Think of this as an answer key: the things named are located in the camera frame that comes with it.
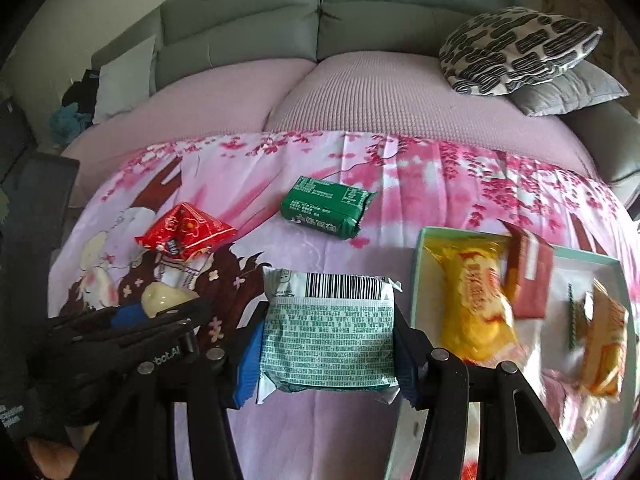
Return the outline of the person's hand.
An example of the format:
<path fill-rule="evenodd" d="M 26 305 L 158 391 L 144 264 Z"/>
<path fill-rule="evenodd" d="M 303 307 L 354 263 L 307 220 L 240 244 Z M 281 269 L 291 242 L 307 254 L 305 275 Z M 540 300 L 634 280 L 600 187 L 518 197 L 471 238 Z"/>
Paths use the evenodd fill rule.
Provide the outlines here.
<path fill-rule="evenodd" d="M 64 442 L 28 438 L 30 456 L 44 478 L 63 480 L 72 473 L 79 453 L 88 443 L 99 424 L 81 427 L 66 427 Z"/>

